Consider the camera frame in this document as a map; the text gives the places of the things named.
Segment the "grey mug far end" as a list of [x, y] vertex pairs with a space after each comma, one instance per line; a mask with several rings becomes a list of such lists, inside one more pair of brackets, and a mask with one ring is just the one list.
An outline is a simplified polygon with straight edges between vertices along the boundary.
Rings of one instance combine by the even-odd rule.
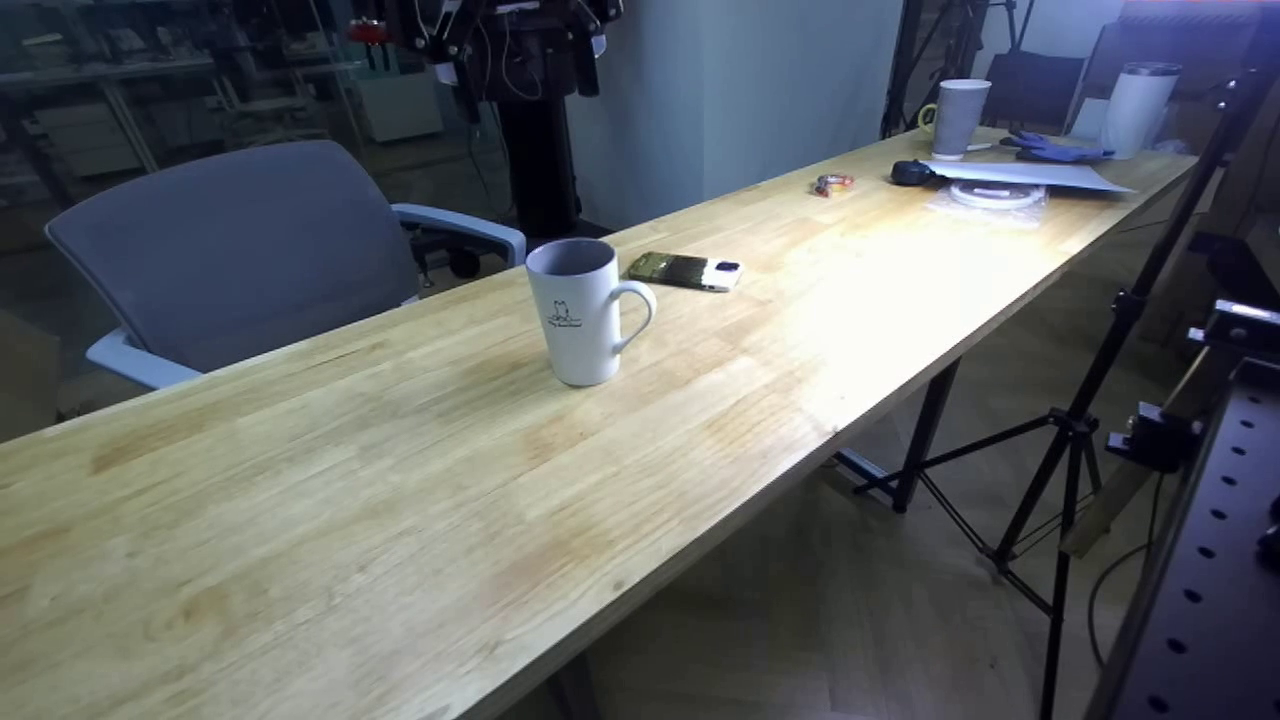
[[936, 161], [960, 161], [980, 127], [988, 81], [943, 81], [936, 100], [916, 112], [916, 122], [933, 137]]

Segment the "white ceramic mug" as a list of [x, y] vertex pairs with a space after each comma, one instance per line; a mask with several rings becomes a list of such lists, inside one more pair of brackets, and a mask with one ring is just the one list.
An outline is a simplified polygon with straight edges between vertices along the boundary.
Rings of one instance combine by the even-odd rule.
[[593, 387], [617, 377], [623, 346], [654, 319], [654, 290], [617, 270], [617, 248], [587, 237], [546, 239], [522, 261], [551, 377]]

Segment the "black table leg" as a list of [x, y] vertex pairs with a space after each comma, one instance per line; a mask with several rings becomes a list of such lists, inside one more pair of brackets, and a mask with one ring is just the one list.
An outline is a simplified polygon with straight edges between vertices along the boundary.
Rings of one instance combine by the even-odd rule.
[[916, 427], [912, 427], [912, 438], [908, 438], [908, 451], [905, 451], [905, 465], [899, 465], [899, 475], [892, 488], [892, 511], [908, 511], [908, 504], [916, 495], [916, 478], [922, 475], [922, 458], [933, 451], [933, 438], [936, 438], [940, 417], [948, 408], [957, 370], [960, 370], [960, 360], [948, 363], [943, 370], [936, 370], [922, 387], [922, 404], [916, 413]]

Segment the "black computer mouse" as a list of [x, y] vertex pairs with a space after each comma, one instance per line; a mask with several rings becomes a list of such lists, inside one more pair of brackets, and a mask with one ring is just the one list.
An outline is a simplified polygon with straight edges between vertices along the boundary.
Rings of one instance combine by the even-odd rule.
[[922, 189], [933, 185], [933, 168], [919, 163], [919, 161], [897, 161], [892, 172], [889, 172], [892, 185], [905, 185], [905, 189]]

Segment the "grey office chair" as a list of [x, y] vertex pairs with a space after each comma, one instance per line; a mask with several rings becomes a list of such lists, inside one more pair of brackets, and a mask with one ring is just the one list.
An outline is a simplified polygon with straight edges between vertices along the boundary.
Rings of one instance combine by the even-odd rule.
[[390, 202], [336, 141], [173, 163], [64, 208], [45, 237], [117, 317], [88, 360], [173, 387], [415, 301], [410, 226], [507, 262], [528, 250], [512, 224]]

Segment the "white round plate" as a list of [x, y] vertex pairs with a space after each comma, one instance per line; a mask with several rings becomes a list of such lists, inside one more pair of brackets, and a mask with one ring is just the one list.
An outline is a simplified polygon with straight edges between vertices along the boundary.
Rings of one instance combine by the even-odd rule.
[[948, 195], [975, 211], [1034, 211], [1048, 200], [1048, 189], [1015, 189], [1015, 185], [953, 185]]

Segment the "white paper towel roll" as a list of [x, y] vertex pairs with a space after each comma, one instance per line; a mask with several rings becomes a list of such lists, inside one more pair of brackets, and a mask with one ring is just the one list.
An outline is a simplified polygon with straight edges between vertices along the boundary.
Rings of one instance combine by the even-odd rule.
[[1098, 148], [1113, 161], [1141, 156], [1162, 127], [1174, 72], [1162, 62], [1122, 68], [1113, 82]]

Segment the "blue cloth item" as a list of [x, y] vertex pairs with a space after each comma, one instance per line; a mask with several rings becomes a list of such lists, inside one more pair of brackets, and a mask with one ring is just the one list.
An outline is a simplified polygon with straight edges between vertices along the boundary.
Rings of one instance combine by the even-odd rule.
[[1007, 133], [1005, 144], [1020, 156], [1020, 161], [1034, 161], [1034, 163], [1105, 163], [1113, 161], [1109, 148], [1095, 144], [1075, 144], [1075, 141], [1052, 141], [1045, 133]]

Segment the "black perforated breadboard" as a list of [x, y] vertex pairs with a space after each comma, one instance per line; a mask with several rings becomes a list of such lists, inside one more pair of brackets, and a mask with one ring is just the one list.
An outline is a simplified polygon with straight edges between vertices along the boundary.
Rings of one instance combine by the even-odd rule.
[[1280, 366], [1246, 360], [1082, 720], [1280, 720]]

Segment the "smartphone on table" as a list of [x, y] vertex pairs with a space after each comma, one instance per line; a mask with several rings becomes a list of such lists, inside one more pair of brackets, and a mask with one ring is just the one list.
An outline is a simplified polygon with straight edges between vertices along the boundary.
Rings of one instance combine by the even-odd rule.
[[638, 250], [628, 262], [628, 279], [727, 290], [739, 279], [744, 262], [727, 256], [679, 256], [679, 250]]

